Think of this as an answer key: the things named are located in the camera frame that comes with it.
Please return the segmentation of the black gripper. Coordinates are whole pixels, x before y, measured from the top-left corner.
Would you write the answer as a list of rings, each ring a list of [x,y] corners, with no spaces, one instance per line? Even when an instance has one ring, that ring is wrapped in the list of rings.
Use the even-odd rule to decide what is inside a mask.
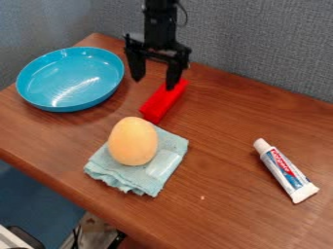
[[[142,33],[126,33],[125,53],[132,73],[132,78],[140,82],[146,75],[146,58],[154,57],[168,63],[166,89],[173,90],[182,70],[189,65],[192,49],[180,44],[176,39],[178,27],[188,24],[178,23],[177,12],[186,10],[181,4],[145,4],[145,30]]]

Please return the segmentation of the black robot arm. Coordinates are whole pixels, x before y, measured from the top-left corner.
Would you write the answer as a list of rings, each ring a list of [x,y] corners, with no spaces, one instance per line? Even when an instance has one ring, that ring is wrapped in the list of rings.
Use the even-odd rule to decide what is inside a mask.
[[[189,68],[192,49],[176,40],[177,9],[185,11],[180,0],[145,0],[145,33],[126,33],[125,54],[132,78],[140,82],[146,76],[146,59],[168,64],[166,89],[173,90],[182,71]]]

